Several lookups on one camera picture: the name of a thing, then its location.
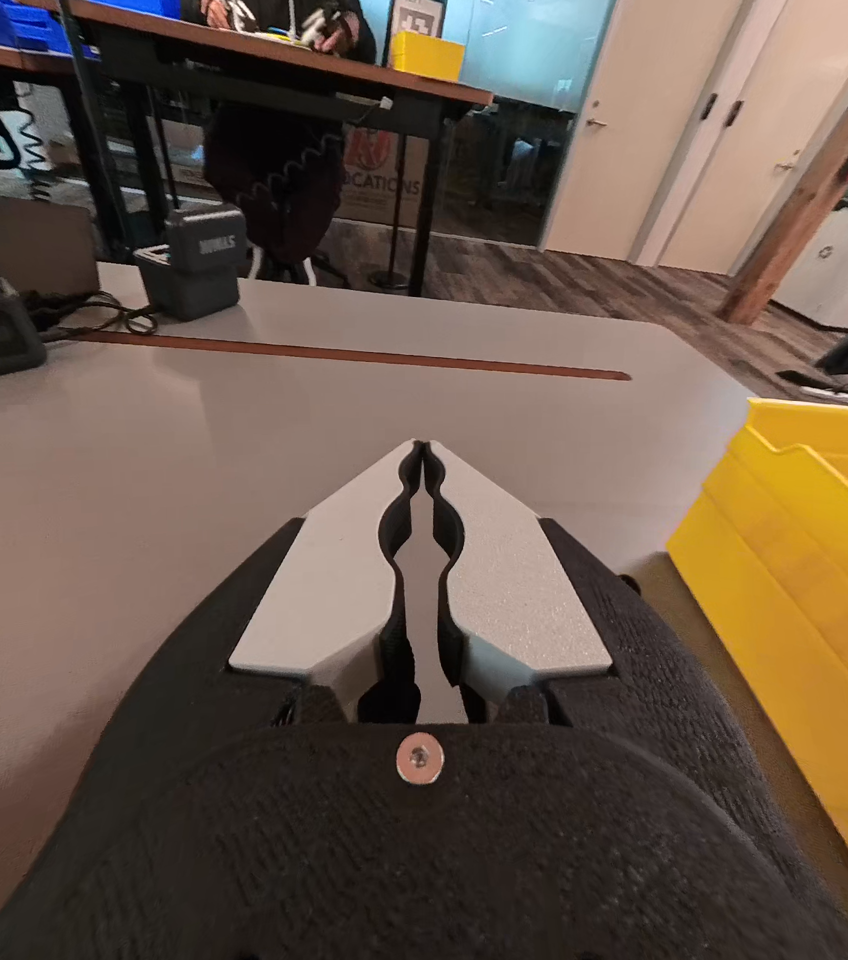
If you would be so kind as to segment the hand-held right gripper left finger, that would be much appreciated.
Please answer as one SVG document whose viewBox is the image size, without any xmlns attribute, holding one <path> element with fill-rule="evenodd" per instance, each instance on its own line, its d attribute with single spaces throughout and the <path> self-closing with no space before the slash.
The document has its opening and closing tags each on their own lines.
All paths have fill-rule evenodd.
<svg viewBox="0 0 848 960">
<path fill-rule="evenodd" d="M 349 718 L 382 681 L 415 680 L 395 557 L 413 532 L 422 454 L 403 442 L 306 513 L 231 670 L 330 689 Z"/>
</svg>

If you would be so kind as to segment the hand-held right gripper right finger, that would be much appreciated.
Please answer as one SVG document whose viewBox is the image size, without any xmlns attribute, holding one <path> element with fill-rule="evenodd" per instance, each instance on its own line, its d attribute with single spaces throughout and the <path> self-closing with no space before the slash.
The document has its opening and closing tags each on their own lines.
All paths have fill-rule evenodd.
<svg viewBox="0 0 848 960">
<path fill-rule="evenodd" d="M 613 659 L 529 506 L 445 445 L 422 450 L 438 578 L 441 668 L 470 723 L 513 690 L 604 678 Z"/>
</svg>

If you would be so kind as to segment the yellow plastic bin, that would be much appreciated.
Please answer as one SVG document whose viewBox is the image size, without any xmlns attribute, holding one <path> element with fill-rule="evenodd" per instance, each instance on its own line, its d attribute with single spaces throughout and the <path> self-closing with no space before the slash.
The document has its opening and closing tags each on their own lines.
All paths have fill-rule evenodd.
<svg viewBox="0 0 848 960">
<path fill-rule="evenodd" d="M 848 848 L 848 407 L 751 399 L 667 550 Z"/>
</svg>

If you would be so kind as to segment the dark grey battery charger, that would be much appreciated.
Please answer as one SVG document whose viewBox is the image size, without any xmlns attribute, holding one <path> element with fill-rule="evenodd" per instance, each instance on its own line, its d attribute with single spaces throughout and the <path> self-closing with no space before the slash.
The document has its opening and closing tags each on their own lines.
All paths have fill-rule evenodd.
<svg viewBox="0 0 848 960">
<path fill-rule="evenodd" d="M 178 322 L 236 306 L 248 258 L 246 217 L 232 203 L 173 210 L 164 242 L 133 251 L 149 305 Z"/>
</svg>

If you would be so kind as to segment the cardboard box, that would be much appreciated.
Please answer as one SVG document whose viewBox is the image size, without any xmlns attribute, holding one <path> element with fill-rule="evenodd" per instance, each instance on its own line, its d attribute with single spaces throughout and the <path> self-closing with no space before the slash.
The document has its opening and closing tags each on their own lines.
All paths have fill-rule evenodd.
<svg viewBox="0 0 848 960">
<path fill-rule="evenodd" d="M 391 226 L 398 186 L 397 167 L 403 155 L 399 222 L 401 227 L 414 228 L 418 222 L 428 141 L 365 127 L 346 126 L 344 130 L 345 176 L 335 216 Z"/>
</svg>

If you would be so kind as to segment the white door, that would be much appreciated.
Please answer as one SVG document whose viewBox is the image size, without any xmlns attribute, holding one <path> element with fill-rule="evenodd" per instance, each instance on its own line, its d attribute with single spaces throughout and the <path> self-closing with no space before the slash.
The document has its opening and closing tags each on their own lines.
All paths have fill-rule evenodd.
<svg viewBox="0 0 848 960">
<path fill-rule="evenodd" d="M 848 2 L 750 2 L 639 262 L 729 275 L 767 228 L 848 92 Z"/>
<path fill-rule="evenodd" d="M 740 6 L 615 3 L 541 250 L 628 259 Z"/>
</svg>

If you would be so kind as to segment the wooden top work table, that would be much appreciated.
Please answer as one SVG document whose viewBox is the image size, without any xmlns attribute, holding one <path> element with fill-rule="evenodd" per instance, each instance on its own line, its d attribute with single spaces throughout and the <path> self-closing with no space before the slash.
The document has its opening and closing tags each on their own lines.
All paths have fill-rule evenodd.
<svg viewBox="0 0 848 960">
<path fill-rule="evenodd" d="M 98 2 L 33 5 L 60 18 L 94 123 L 100 121 L 94 114 L 99 107 L 94 77 L 116 85 L 142 173 L 151 177 L 144 184 L 158 194 L 147 201 L 158 225 L 167 205 L 145 119 L 148 94 L 155 90 L 426 140 L 407 288 L 410 297 L 422 295 L 445 127 L 472 109 L 489 106 L 489 91 Z"/>
</svg>

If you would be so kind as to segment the small yellow box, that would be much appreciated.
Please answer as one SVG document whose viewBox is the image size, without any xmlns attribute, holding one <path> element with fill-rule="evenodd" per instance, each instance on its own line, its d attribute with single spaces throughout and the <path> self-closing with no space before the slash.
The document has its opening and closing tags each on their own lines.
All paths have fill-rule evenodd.
<svg viewBox="0 0 848 960">
<path fill-rule="evenodd" d="M 417 77 L 457 83 L 461 77 L 466 46 L 413 30 L 402 30 L 390 41 L 392 69 Z"/>
</svg>

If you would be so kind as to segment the printed tag sign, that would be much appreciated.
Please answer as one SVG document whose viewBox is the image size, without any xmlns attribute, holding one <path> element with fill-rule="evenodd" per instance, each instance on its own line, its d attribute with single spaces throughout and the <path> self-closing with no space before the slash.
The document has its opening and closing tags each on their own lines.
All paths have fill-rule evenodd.
<svg viewBox="0 0 848 960">
<path fill-rule="evenodd" d="M 390 11 L 390 35 L 412 32 L 441 39 L 447 4 L 445 1 L 393 1 Z"/>
</svg>

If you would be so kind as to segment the blue storage bin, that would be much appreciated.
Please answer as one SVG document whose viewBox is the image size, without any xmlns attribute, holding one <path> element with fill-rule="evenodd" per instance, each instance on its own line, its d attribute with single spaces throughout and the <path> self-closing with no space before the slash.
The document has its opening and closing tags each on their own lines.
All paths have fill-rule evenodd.
<svg viewBox="0 0 848 960">
<path fill-rule="evenodd" d="M 201 14 L 201 2 L 98 1 L 95 3 L 135 13 L 178 20 L 193 20 Z M 0 1 L 0 46 L 30 53 L 71 55 L 66 32 L 53 10 Z"/>
</svg>

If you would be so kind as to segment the wooden post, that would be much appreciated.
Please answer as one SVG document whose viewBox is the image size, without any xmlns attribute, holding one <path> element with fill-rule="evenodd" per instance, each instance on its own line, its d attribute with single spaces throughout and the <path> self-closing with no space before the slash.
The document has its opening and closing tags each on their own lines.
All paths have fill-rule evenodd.
<svg viewBox="0 0 848 960">
<path fill-rule="evenodd" d="M 847 186 L 848 107 L 735 274 L 716 313 L 721 321 L 750 327 L 759 319 Z"/>
</svg>

